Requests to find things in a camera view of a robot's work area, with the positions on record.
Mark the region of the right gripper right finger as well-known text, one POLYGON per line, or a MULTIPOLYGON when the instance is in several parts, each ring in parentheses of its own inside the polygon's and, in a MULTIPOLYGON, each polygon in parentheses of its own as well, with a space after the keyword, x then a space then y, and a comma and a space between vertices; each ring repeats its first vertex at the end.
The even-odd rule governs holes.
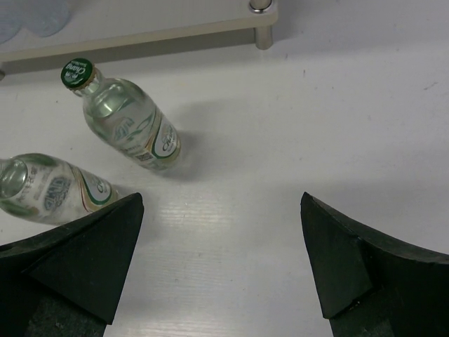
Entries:
POLYGON ((301 221, 334 336, 448 335, 448 255, 375 230, 308 193, 301 221))

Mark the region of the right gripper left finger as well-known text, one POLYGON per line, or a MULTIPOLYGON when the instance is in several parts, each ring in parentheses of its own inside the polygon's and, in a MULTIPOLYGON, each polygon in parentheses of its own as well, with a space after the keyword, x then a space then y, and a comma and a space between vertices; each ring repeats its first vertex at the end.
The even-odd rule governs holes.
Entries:
POLYGON ((144 205, 131 194, 1 246, 2 336, 103 336, 114 321, 144 205))

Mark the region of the green-cap glass bottle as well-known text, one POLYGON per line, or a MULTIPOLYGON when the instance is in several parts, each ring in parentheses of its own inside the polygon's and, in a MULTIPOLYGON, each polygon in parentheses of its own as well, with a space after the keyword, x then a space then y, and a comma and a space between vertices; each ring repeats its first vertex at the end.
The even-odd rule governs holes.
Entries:
POLYGON ((17 218, 62 225, 120 198, 107 180, 47 154, 1 160, 1 209, 17 218))
POLYGON ((60 78, 83 100, 89 129, 123 156, 153 171, 169 169, 180 159, 177 130, 138 85, 104 77, 85 58, 70 60, 60 78))

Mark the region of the blue-cap water bottle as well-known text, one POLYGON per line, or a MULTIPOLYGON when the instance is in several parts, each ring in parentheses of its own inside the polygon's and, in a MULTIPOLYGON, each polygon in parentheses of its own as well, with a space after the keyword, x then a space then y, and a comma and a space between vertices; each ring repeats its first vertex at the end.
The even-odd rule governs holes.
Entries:
POLYGON ((11 40, 22 28, 20 10, 11 0, 1 0, 0 44, 11 40))
POLYGON ((17 7, 25 28, 39 37, 49 37, 56 34, 65 27, 70 19, 67 1, 17 1, 17 7))

